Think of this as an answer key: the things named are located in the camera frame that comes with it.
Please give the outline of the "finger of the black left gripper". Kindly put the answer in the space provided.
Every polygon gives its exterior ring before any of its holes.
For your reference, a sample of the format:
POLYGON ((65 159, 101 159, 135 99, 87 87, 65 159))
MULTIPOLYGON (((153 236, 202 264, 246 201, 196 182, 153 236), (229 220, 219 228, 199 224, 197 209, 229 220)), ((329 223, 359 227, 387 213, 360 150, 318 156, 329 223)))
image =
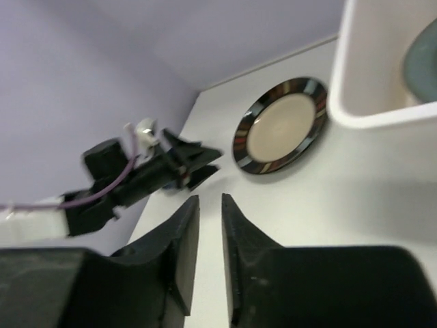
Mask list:
POLYGON ((218 170, 219 167, 217 165, 206 165, 198 170, 195 170, 190 175, 189 181, 186 183, 186 188, 190 191, 193 191, 205 180, 214 175, 218 170))
POLYGON ((203 146, 200 141, 185 140, 168 128, 164 128, 162 133, 170 145, 167 154, 179 166, 185 167, 188 171, 196 171, 205 167, 223 155, 223 152, 217 148, 203 146))

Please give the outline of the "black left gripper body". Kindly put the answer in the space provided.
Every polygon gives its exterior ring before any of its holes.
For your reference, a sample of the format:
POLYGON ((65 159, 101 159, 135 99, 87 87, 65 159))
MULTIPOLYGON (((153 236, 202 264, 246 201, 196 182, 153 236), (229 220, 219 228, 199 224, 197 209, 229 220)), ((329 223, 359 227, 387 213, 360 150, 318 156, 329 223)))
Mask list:
POLYGON ((188 182, 187 166, 174 150, 153 148, 148 161, 130 164, 119 139, 104 141, 83 153, 83 163, 94 183, 86 192, 93 200, 83 208, 129 207, 155 191, 172 186, 180 189, 188 182))

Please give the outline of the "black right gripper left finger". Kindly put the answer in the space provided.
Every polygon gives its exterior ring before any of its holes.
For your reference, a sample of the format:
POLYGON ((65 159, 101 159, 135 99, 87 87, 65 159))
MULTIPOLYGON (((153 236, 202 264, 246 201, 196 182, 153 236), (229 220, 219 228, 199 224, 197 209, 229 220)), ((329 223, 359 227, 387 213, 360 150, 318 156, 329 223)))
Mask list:
POLYGON ((191 313, 199 198, 110 256, 85 248, 1 252, 2 327, 182 327, 191 313))

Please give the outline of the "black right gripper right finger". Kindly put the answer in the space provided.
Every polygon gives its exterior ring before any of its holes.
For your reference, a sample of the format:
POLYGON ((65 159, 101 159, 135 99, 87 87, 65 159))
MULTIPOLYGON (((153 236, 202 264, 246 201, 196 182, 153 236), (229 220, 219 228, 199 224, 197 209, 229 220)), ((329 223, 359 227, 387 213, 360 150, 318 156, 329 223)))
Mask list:
POLYGON ((414 256, 389 245, 285 247, 221 200, 230 327, 435 327, 414 256))

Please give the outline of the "black rimmed beige plate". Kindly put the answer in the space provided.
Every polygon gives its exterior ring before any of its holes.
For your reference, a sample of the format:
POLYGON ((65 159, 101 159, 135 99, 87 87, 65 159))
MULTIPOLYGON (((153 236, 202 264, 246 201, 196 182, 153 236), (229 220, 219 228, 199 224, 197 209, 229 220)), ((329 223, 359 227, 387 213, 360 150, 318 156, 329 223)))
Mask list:
POLYGON ((242 171, 263 175, 298 160, 328 121, 328 88, 315 77, 281 82, 244 113, 234 133, 232 153, 242 171))

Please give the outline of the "grey blue round plate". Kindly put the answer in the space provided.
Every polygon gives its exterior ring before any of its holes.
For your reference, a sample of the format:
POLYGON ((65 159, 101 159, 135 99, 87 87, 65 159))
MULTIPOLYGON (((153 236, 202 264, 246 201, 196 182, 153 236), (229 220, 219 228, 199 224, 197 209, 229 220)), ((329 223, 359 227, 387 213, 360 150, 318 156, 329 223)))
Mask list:
POLYGON ((436 102, 436 20, 408 48, 403 61, 403 78, 418 101, 436 102))

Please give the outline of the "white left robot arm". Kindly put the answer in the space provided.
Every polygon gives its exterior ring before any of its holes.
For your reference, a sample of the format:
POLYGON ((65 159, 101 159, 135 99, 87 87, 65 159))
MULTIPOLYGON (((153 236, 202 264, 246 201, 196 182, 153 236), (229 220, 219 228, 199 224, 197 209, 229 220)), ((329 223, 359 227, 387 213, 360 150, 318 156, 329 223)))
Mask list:
POLYGON ((117 207, 128 208, 164 187, 192 191, 218 171, 213 161, 220 150, 166 128, 163 137, 169 150, 151 130, 132 133, 130 156, 120 139, 108 139, 82 155, 93 180, 89 189, 64 193, 54 203, 1 205, 1 246, 99 231, 117 217, 117 207))

